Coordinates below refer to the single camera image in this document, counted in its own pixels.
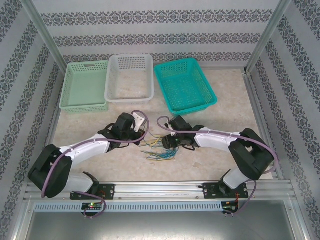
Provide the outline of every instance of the plastic basket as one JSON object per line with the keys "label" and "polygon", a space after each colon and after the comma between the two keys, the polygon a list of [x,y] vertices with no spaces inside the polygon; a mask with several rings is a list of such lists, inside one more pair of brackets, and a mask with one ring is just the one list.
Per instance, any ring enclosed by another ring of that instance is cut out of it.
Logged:
{"label": "plastic basket", "polygon": [[110,57],[104,98],[114,104],[146,104],[154,97],[154,62],[149,54]]}
{"label": "plastic basket", "polygon": [[107,111],[107,68],[107,60],[69,63],[59,107],[70,114]]}
{"label": "plastic basket", "polygon": [[168,109],[174,115],[201,111],[218,101],[194,58],[162,63],[154,71]]}

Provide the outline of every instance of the mint green basket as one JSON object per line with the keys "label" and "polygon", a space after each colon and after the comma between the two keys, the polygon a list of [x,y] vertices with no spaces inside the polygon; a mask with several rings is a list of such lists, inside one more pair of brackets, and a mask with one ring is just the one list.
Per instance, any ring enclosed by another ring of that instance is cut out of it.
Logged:
{"label": "mint green basket", "polygon": [[168,109],[174,115],[205,110],[218,101],[194,58],[156,65],[154,72]]}
{"label": "mint green basket", "polygon": [[69,63],[59,107],[69,114],[105,112],[108,61]]}

